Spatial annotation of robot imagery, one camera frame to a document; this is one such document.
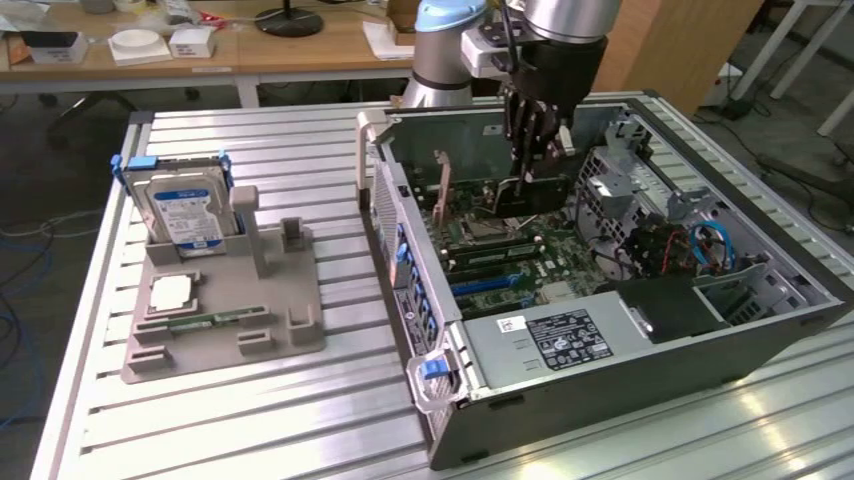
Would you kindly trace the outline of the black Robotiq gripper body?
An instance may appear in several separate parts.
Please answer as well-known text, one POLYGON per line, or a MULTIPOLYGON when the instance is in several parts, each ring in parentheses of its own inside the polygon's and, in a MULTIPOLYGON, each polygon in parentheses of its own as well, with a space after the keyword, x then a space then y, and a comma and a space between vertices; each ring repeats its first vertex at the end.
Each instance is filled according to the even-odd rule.
POLYGON ((512 116, 521 101, 541 102, 558 118, 572 118, 590 92, 606 45, 605 37, 589 43, 522 42, 506 85, 505 113, 512 116))

